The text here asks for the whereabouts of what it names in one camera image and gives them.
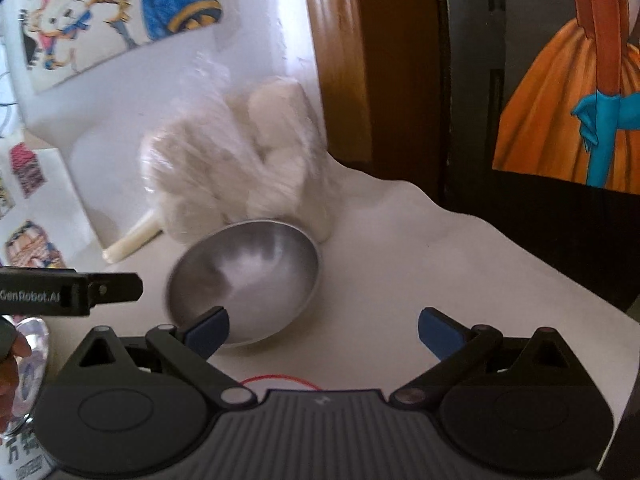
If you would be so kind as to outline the person's left hand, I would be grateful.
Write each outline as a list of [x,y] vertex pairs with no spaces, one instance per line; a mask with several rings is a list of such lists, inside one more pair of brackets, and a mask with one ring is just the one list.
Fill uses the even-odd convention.
[[25,337],[5,318],[1,319],[1,432],[6,431],[12,418],[15,391],[20,381],[17,358],[28,358],[32,348]]

